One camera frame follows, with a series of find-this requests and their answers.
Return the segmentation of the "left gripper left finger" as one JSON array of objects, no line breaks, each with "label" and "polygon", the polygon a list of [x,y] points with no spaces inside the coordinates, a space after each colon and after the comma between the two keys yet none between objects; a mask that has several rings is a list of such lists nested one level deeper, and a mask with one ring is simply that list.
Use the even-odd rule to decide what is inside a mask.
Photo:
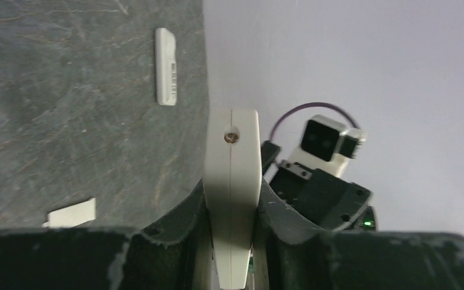
[{"label": "left gripper left finger", "polygon": [[203,186],[146,228],[0,230],[0,289],[208,289]]}]

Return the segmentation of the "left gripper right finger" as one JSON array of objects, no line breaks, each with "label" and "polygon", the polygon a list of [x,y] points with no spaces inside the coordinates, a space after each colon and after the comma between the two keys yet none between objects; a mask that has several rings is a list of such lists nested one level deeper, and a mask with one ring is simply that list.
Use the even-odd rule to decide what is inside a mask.
[{"label": "left gripper right finger", "polygon": [[257,289],[464,289],[464,236],[322,230],[266,182],[253,251]]}]

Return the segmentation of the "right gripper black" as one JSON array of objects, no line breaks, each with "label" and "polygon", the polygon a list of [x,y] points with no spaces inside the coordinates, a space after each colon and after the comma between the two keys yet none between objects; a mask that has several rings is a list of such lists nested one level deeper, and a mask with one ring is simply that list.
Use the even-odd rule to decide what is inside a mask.
[{"label": "right gripper black", "polygon": [[323,170],[282,160],[269,182],[275,195],[326,230],[373,230],[370,190]]}]

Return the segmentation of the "white remote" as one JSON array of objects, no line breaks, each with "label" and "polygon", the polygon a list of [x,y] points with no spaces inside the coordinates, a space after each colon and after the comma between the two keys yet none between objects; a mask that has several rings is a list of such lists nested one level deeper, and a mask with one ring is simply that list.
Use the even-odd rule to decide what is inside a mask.
[{"label": "white remote", "polygon": [[211,113],[202,184],[221,289],[243,289],[260,199],[262,162],[258,113]]}]

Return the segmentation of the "white remote control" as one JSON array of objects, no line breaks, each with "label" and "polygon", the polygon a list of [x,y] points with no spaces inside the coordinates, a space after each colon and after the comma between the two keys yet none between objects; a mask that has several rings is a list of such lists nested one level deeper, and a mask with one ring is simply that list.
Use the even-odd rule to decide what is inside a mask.
[{"label": "white remote control", "polygon": [[156,100],[161,106],[175,106],[178,98],[176,38],[166,28],[155,30]]}]

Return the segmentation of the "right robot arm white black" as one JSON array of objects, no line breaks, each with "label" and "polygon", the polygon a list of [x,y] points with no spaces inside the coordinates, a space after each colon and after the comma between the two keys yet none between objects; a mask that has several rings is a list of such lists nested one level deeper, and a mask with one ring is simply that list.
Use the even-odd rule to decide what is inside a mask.
[{"label": "right robot arm white black", "polygon": [[264,141],[260,146],[262,172],[276,165],[269,182],[274,193],[315,225],[330,231],[375,231],[376,214],[370,205],[370,190],[299,163],[282,160],[281,147]]}]

